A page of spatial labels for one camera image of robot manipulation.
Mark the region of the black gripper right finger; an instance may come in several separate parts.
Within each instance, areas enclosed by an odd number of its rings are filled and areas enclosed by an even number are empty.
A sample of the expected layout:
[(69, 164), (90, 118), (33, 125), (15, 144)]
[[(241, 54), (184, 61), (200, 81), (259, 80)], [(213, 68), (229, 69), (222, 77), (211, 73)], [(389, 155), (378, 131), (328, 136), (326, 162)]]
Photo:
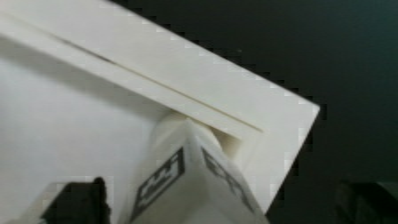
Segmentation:
[(333, 211), (335, 224), (398, 224), (398, 182), (342, 181)]

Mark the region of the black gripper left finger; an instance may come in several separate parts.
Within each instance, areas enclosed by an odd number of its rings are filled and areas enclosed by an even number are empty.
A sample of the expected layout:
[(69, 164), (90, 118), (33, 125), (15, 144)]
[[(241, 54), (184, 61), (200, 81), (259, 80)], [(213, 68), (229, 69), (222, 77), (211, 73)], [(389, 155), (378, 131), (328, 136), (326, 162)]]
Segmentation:
[(69, 182), (42, 213), (46, 224), (110, 224), (106, 186), (101, 177), (92, 182)]

